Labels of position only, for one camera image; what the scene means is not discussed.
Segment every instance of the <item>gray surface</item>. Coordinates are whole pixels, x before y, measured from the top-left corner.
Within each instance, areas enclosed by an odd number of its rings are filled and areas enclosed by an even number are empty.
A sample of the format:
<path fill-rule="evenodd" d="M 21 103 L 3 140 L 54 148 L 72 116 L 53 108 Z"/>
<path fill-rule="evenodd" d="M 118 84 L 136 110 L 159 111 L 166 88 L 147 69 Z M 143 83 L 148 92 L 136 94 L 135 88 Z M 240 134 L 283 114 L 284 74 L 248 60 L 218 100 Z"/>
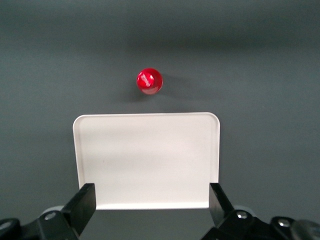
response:
<path fill-rule="evenodd" d="M 320 4 L 1 1 L 0 219 L 78 190 L 82 114 L 203 112 L 221 122 L 220 183 L 263 221 L 320 222 Z M 145 96 L 138 72 L 157 68 Z M 97 211 L 82 239 L 199 239 L 207 210 Z"/>

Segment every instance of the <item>white tray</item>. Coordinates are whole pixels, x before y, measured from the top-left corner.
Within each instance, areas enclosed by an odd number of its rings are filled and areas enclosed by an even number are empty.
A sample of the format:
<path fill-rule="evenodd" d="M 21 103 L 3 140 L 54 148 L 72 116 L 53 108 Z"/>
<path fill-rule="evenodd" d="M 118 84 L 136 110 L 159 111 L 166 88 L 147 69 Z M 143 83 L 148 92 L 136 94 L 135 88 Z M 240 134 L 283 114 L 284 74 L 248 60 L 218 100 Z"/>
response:
<path fill-rule="evenodd" d="M 209 112 L 82 115 L 73 124 L 79 186 L 97 209 L 209 207 L 220 123 Z"/>

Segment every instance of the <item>bolt head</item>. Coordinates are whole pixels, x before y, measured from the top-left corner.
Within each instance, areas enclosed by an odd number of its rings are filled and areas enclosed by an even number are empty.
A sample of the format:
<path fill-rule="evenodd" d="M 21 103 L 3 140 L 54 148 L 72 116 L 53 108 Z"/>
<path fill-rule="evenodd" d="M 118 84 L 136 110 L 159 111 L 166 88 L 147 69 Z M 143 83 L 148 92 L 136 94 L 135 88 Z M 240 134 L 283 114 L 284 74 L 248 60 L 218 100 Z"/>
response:
<path fill-rule="evenodd" d="M 55 212 L 51 212 L 51 213 L 45 215 L 44 220 L 53 219 L 55 216 L 56 216 L 56 213 Z"/>
<path fill-rule="evenodd" d="M 11 222 L 7 221 L 7 222 L 5 222 L 5 223 L 0 225 L 0 230 L 6 229 L 6 228 L 8 228 L 10 226 L 11 226 Z"/>
<path fill-rule="evenodd" d="M 236 215 L 239 219 L 246 219 L 248 217 L 248 214 L 245 211 L 237 211 Z"/>
<path fill-rule="evenodd" d="M 281 226 L 281 227 L 284 227 L 284 228 L 288 228 L 290 227 L 290 222 L 287 220 L 287 219 L 279 219 L 278 220 L 278 224 Z"/>

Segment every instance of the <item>black metal bracket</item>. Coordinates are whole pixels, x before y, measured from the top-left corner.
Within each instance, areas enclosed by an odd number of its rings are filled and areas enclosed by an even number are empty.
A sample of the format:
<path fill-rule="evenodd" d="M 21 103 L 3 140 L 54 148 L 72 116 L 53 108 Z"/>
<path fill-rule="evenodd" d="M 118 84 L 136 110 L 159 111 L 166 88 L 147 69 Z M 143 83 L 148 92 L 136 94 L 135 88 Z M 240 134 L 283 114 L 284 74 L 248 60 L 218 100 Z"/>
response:
<path fill-rule="evenodd" d="M 48 211 L 24 226 L 16 218 L 0 220 L 0 240 L 78 240 L 95 210 L 95 185 L 86 183 L 61 211 Z"/>
<path fill-rule="evenodd" d="M 236 210 L 219 183 L 209 186 L 209 210 L 215 227 L 202 240 L 318 240 L 320 225 L 277 216 L 267 224 L 249 212 Z"/>

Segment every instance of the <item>screw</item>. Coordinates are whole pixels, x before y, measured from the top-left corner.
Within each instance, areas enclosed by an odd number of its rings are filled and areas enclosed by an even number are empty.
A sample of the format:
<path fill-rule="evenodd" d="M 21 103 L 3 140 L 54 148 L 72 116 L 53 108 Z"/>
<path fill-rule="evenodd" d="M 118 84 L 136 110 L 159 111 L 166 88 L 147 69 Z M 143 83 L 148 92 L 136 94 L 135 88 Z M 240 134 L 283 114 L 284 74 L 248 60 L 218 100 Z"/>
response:
<path fill-rule="evenodd" d="M 56 216 L 55 212 L 49 213 L 44 217 L 44 220 L 50 220 L 53 219 Z"/>
<path fill-rule="evenodd" d="M 236 215 L 240 219 L 246 219 L 248 217 L 248 214 L 245 211 L 237 211 Z"/>
<path fill-rule="evenodd" d="M 10 227 L 10 226 L 11 226 L 11 222 L 10 222 L 10 221 L 7 221 L 7 222 L 5 222 L 5 223 L 3 223 L 3 224 L 0 225 L 0 231 L 3 230 L 3 229 L 8 228 L 8 227 Z"/>
<path fill-rule="evenodd" d="M 290 222 L 287 220 L 287 219 L 279 219 L 278 220 L 278 224 L 281 226 L 281 227 L 284 227 L 284 228 L 288 228 L 290 227 Z"/>

